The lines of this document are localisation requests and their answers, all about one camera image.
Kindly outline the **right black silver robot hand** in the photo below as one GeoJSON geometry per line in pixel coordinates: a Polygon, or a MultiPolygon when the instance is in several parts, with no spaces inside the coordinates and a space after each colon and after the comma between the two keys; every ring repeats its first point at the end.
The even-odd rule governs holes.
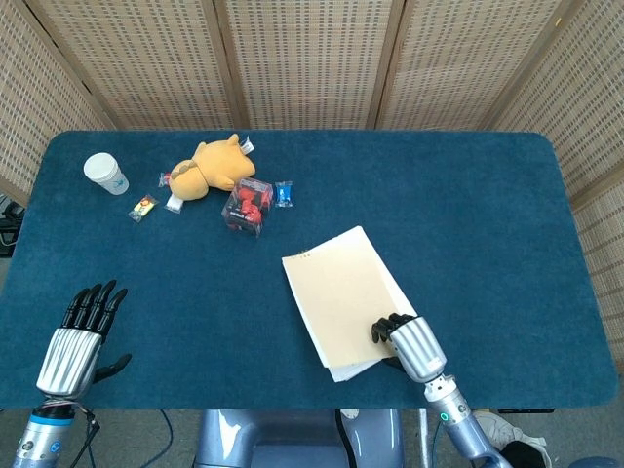
{"type": "Polygon", "coordinates": [[[394,352],[387,362],[413,381],[428,383],[442,375],[447,358],[427,321],[421,316],[391,314],[371,325],[371,339],[394,352]]]}

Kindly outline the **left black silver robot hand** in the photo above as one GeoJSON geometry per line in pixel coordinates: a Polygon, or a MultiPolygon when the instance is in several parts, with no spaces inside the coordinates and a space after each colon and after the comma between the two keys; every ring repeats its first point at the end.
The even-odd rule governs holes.
{"type": "Polygon", "coordinates": [[[126,297],[114,280],[79,291],[69,303],[48,345],[36,387],[52,400],[77,401],[91,385],[122,371],[130,353],[100,367],[99,354],[126,297]]]}

